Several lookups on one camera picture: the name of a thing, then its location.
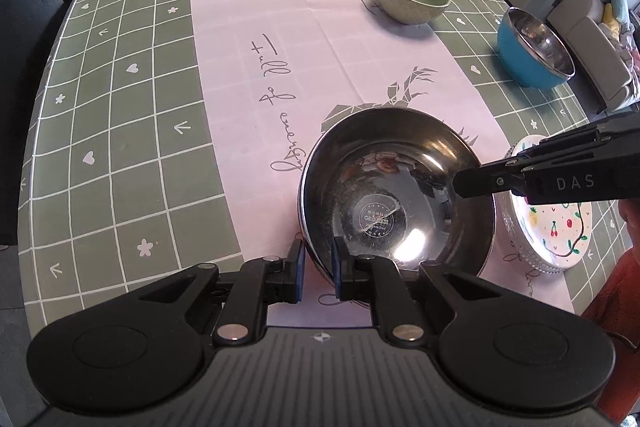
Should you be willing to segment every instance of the sofa armrest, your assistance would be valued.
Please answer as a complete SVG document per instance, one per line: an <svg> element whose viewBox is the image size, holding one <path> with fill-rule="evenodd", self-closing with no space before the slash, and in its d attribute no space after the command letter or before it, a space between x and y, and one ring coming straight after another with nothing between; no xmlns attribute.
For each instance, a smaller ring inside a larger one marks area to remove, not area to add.
<svg viewBox="0 0 640 427"><path fill-rule="evenodd" d="M600 0L562 0L546 19L564 36L585 17L600 24L603 15L604 6Z"/></svg>
<svg viewBox="0 0 640 427"><path fill-rule="evenodd" d="M625 63L609 39L589 18L584 18L577 23L565 35L565 39L608 107L609 100L612 100L623 86L631 82L631 74Z"/></svg>

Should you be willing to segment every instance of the sofa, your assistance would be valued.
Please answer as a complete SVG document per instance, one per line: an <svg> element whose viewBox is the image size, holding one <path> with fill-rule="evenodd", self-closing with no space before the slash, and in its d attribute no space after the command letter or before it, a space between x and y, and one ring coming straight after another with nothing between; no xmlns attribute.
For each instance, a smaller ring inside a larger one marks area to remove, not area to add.
<svg viewBox="0 0 640 427"><path fill-rule="evenodd" d="M562 0L547 20L586 70L607 110L637 102L638 88L618 51L598 27L604 15L600 0Z"/></svg>

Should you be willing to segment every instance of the stainless steel bowl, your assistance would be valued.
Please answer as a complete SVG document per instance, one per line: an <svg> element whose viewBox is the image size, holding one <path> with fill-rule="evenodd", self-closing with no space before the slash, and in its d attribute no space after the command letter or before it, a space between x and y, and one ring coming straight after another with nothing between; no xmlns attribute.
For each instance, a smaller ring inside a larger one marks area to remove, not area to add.
<svg viewBox="0 0 640 427"><path fill-rule="evenodd" d="M509 8L502 24L507 25L527 53L548 71L563 80L574 76L574 61L565 45L533 15L519 8Z"/></svg>
<svg viewBox="0 0 640 427"><path fill-rule="evenodd" d="M366 109L331 127L303 170L298 211L313 260L332 277L331 240L415 270L421 261L480 273L495 231L494 198L462 199L453 175L480 162L423 112Z"/></svg>

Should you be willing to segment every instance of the person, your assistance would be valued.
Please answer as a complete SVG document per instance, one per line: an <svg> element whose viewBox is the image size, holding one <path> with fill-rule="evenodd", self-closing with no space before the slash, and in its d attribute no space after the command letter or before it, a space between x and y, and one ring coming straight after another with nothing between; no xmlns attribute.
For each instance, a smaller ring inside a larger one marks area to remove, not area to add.
<svg viewBox="0 0 640 427"><path fill-rule="evenodd" d="M598 408L620 425L640 399L640 200L621 200L632 247L582 314L609 334L616 365L598 401Z"/></svg>

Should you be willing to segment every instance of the white arrow print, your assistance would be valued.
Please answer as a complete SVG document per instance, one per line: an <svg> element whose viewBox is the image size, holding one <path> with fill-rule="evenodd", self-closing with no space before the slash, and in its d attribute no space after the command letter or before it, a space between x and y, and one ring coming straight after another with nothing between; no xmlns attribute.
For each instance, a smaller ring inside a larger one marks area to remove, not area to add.
<svg viewBox="0 0 640 427"><path fill-rule="evenodd" d="M185 120L184 122L180 122L176 125L174 125L174 129L179 132L180 134L184 134L182 132L183 129L190 129L191 125L185 125L188 122L188 120Z"/></svg>
<svg viewBox="0 0 640 427"><path fill-rule="evenodd" d="M56 279L58 278L58 274L62 273L62 270L59 270L58 266L60 266L60 263L55 263L53 266L49 266L49 271Z"/></svg>

